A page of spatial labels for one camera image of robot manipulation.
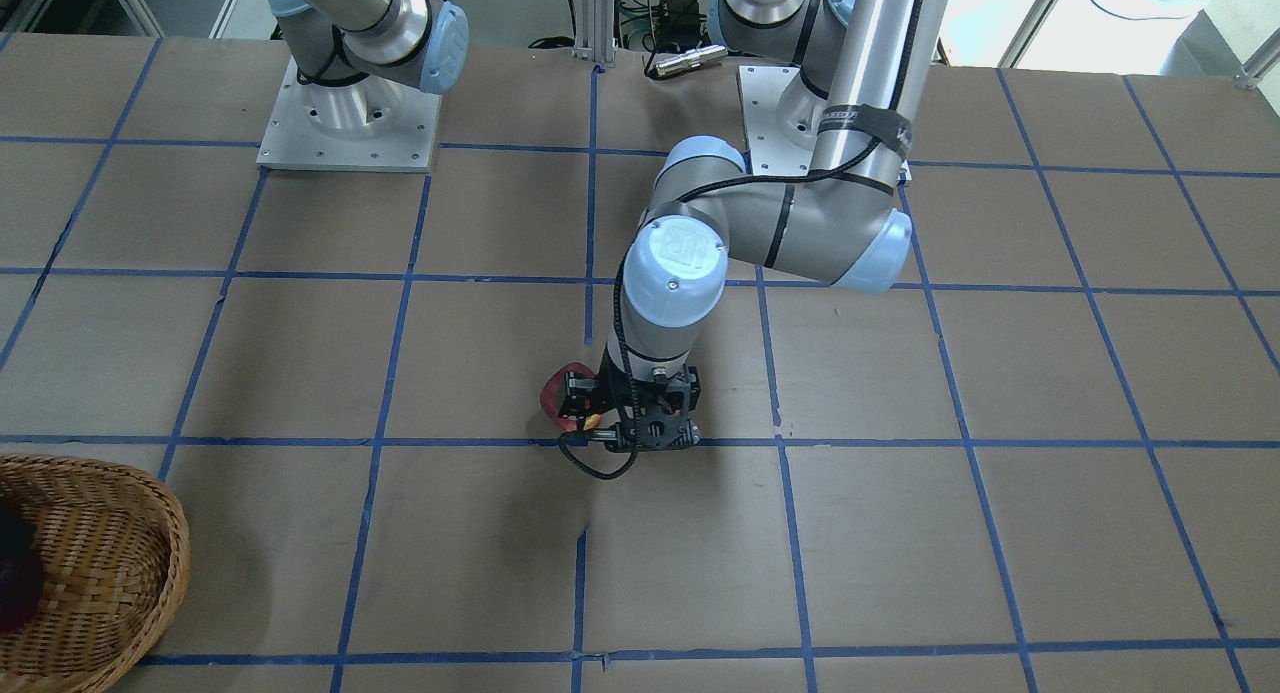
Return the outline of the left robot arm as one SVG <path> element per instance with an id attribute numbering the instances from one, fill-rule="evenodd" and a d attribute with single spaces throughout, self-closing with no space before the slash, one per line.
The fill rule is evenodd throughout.
<path id="1" fill-rule="evenodd" d="M 895 204 L 948 0 L 710 0 L 716 42 L 794 70 L 777 100 L 801 161 L 768 165 L 695 136 L 669 151 L 614 274 L 600 365 L 541 392 L 563 442 L 614 452 L 695 444 L 691 348 L 732 261 L 882 292 L 913 225 Z"/>

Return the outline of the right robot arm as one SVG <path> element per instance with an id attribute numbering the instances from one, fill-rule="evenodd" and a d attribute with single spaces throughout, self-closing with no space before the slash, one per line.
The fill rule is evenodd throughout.
<path id="1" fill-rule="evenodd" d="M 321 132 L 360 140 L 408 92 L 443 96 L 468 55 L 470 24 L 451 0 L 268 0 L 294 63 L 292 90 Z"/>

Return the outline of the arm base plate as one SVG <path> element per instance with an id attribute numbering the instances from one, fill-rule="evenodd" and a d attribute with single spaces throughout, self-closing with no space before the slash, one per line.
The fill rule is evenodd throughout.
<path id="1" fill-rule="evenodd" d="M 301 85 L 289 60 L 256 161 L 289 172 L 428 174 L 440 104 L 439 95 L 372 77 L 339 88 Z"/>
<path id="2" fill-rule="evenodd" d="M 758 175 L 803 175 L 812 172 L 820 114 L 829 102 L 836 105 L 864 102 L 874 108 L 893 109 L 913 122 L 916 119 L 927 74 L 931 67 L 914 67 L 908 74 L 902 97 L 890 106 L 897 79 L 897 63 L 879 61 L 859 67 L 852 87 L 832 81 L 832 100 L 815 97 L 801 82 L 796 67 L 745 65 L 739 68 L 739 91 L 742 102 L 745 137 L 751 158 L 751 172 Z M 904 158 L 883 145 L 849 175 L 860 175 L 895 186 Z"/>

